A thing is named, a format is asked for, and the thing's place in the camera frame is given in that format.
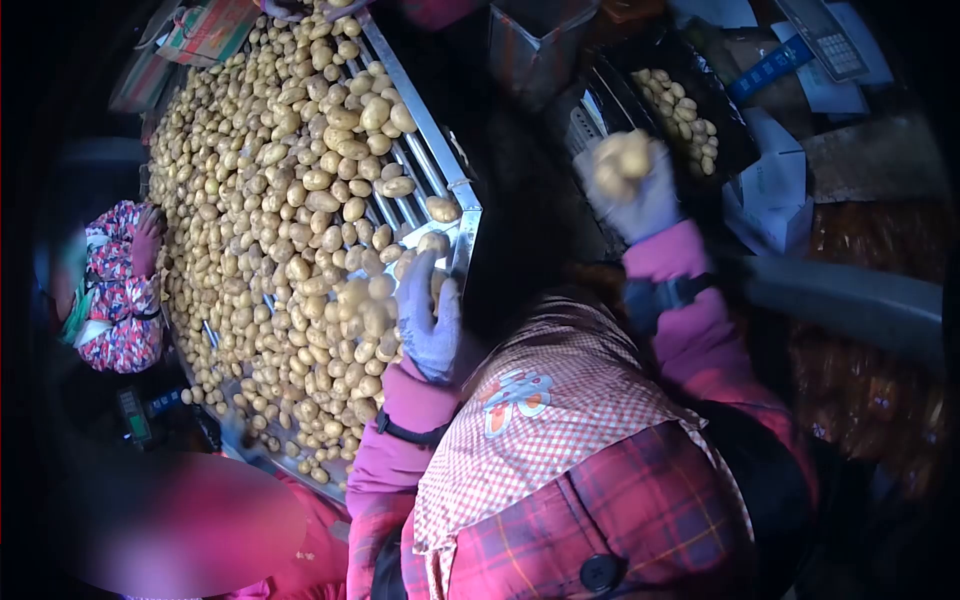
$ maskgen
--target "gloved hand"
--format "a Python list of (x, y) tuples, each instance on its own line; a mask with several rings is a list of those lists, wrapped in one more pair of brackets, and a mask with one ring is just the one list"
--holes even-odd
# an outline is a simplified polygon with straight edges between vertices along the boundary
[(631, 246), (671, 228), (681, 220), (677, 189), (673, 182), (670, 153), (660, 140), (650, 142), (650, 173), (639, 181), (636, 195), (622, 203), (607, 198), (593, 183), (593, 150), (588, 149), (574, 159), (574, 166), (587, 188), (593, 209), (619, 231)]
[(247, 464), (267, 454), (259, 440), (247, 435), (247, 425), (236, 411), (230, 411), (227, 418), (221, 421), (220, 443), (224, 454), (242, 459)]
[(453, 361), (460, 345), (460, 294), (455, 280), (444, 281), (439, 317), (434, 318), (430, 278), (439, 258), (433, 250), (414, 258), (396, 290), (396, 306), (404, 355), (427, 381), (447, 385), (453, 378)]
[(261, 0), (260, 10), (281, 21), (299, 23), (309, 12), (297, 0)]
[(321, 10), (330, 10), (330, 12), (326, 14), (325, 19), (328, 23), (332, 23), (341, 17), (354, 14), (370, 4), (372, 1), (373, 0), (353, 0), (353, 2), (350, 2), (346, 6), (343, 6), (343, 0), (340, 2), (324, 2), (324, 4), (321, 6)]
[(154, 276), (156, 255), (163, 243), (163, 211), (154, 206), (146, 206), (140, 212), (133, 233), (131, 262), (134, 276)]

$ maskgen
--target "black button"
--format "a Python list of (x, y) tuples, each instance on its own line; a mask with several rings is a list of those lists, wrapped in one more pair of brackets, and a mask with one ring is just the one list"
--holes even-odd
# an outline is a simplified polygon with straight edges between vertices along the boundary
[(620, 561), (610, 554), (596, 554), (580, 567), (580, 583), (584, 588), (603, 593), (620, 583)]

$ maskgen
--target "checkered apron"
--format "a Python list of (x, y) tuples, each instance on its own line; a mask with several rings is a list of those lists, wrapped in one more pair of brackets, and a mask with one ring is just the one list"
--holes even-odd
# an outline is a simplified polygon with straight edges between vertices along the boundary
[(700, 433), (707, 422), (646, 379), (636, 356), (606, 309), (548, 296), (477, 370), (414, 506), (414, 552), (425, 558), (431, 598), (447, 595), (458, 532), (669, 420), (727, 475), (751, 528), (730, 470)]

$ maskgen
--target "plaid jacket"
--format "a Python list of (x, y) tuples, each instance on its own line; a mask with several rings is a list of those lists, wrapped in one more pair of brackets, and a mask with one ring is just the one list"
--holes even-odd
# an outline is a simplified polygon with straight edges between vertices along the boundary
[[(702, 242), (689, 222), (632, 248), (628, 275), (664, 280), (706, 269)], [(812, 466), (791, 415), (756, 384), (716, 290), (687, 308), (660, 317), (654, 349), (663, 376), (695, 396), (725, 402), (770, 428), (797, 457), (816, 498)], [(408, 429), (449, 420), (456, 398), (420, 380), (408, 364), (385, 377), (385, 407)], [(423, 394), (431, 396), (423, 401)], [(403, 414), (404, 399), (419, 407)], [(413, 553), (416, 486), (429, 452), (376, 433), (364, 433), (348, 482), (350, 530), (348, 598), (370, 595), (383, 540), (403, 525), (403, 581), (411, 598), (428, 598), (423, 557)], [(754, 577), (753, 547), (743, 518), (704, 452), (675, 422), (641, 431), (607, 447), (496, 516), (461, 531), (449, 598), (590, 598), (580, 569), (594, 555), (619, 557), (624, 576), (614, 597), (745, 597)]]

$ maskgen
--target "black wristband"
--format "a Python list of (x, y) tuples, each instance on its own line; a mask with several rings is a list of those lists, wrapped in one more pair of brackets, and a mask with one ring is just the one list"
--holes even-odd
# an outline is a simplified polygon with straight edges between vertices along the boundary
[(628, 279), (623, 290), (623, 303), (636, 333), (652, 336), (657, 334), (657, 319), (661, 314), (689, 306), (697, 294), (712, 285), (713, 275), (710, 273), (692, 279), (679, 276), (660, 283), (649, 279)]
[(422, 445), (428, 448), (434, 449), (440, 445), (440, 440), (444, 437), (446, 429), (450, 426), (450, 423), (446, 425), (441, 425), (433, 431), (428, 431), (426, 433), (415, 433), (413, 431), (408, 431), (403, 427), (400, 427), (396, 423), (390, 420), (390, 415), (383, 412), (383, 409), (380, 409), (380, 412), (376, 414), (376, 432), (377, 433), (387, 433), (398, 440), (403, 440), (404, 442), (409, 442), (410, 444)]
[(160, 315), (160, 311), (157, 310), (156, 312), (152, 312), (146, 315), (133, 315), (133, 318), (137, 319), (138, 321), (152, 321), (153, 319), (156, 319), (157, 317), (159, 317), (159, 315)]

